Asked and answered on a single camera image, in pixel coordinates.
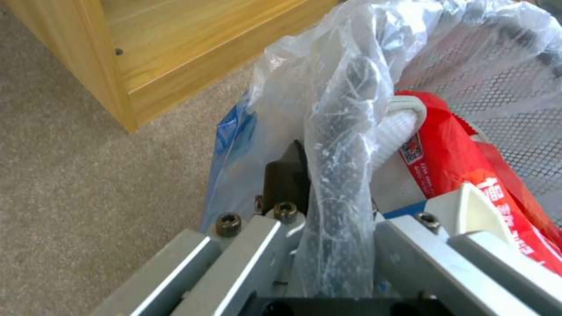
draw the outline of bolt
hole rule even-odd
[[[283,224],[297,220],[297,206],[293,202],[281,202],[273,206],[273,217]]]
[[[253,212],[257,215],[262,215],[264,210],[264,196],[256,195],[253,199]]]
[[[238,235],[242,220],[236,213],[223,213],[216,220],[215,229],[220,237],[230,238]]]
[[[431,213],[421,212],[416,214],[416,219],[420,222],[423,226],[427,229],[432,231],[434,234],[437,234],[439,227],[441,227],[441,223],[437,219],[437,217]]]

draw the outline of wood grain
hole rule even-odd
[[[129,131],[337,0],[5,0]],[[115,56],[115,48],[123,51]]]
[[[194,42],[190,42],[190,45],[184,42],[184,46],[177,48],[174,54],[165,58],[175,60],[174,63],[177,64],[167,69],[165,75],[152,79],[140,87],[130,85],[131,81],[127,80],[128,88],[132,88],[130,99],[139,123],[143,124],[151,120],[168,107],[221,78],[234,67],[261,53],[268,44],[281,36],[294,34],[310,26],[327,13],[337,1],[301,0],[291,3],[291,6],[286,6],[287,4],[284,3],[270,7],[269,11],[259,7],[259,10],[252,11],[256,19],[250,19],[250,22],[238,21],[241,19],[241,14],[236,15],[237,18],[234,20],[223,17],[221,24],[226,23],[223,27],[244,24],[245,30],[241,31],[242,28],[233,27],[235,31],[230,30],[228,36],[223,34],[226,31],[218,30],[217,34],[206,33],[206,37],[197,34],[201,47],[195,48]],[[184,58],[184,62],[181,62],[178,56]],[[143,68],[145,73],[138,74],[150,73],[154,67],[158,67],[155,65],[159,62],[162,61],[147,63]]]
[[[99,0],[4,0],[129,131],[137,128]]]
[[[115,46],[124,51],[117,61],[126,89],[134,92],[304,2],[104,0],[103,4]]]

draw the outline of black plastic part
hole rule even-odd
[[[306,215],[309,193],[305,149],[299,141],[294,141],[281,159],[265,167],[262,215],[281,202],[293,202]]]
[[[438,300],[431,299],[329,299],[251,297],[243,316],[330,315],[452,315]]]

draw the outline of screw hole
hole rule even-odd
[[[223,215],[220,220],[225,224],[230,224],[236,220],[236,217],[232,214]]]
[[[284,211],[289,211],[293,208],[293,206],[287,202],[283,202],[281,203],[281,205],[279,205],[279,208],[284,210]]]
[[[429,223],[429,224],[433,224],[437,221],[435,216],[433,216],[430,213],[424,213],[424,214],[420,215],[420,219],[423,220],[426,223]]]

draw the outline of white plastic part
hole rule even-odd
[[[451,236],[487,231],[518,251],[500,211],[472,183],[463,183],[458,190],[430,198],[424,211],[437,216]]]

